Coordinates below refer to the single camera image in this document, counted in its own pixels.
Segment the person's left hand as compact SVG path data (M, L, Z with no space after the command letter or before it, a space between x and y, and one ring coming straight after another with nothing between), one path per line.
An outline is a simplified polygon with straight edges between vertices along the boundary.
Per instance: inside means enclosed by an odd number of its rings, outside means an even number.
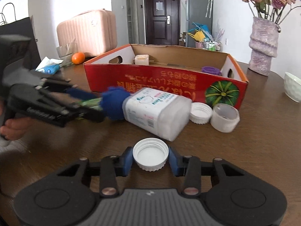
M1 127L1 135L7 140L18 140L22 138L33 124L33 119L21 117L8 119Z

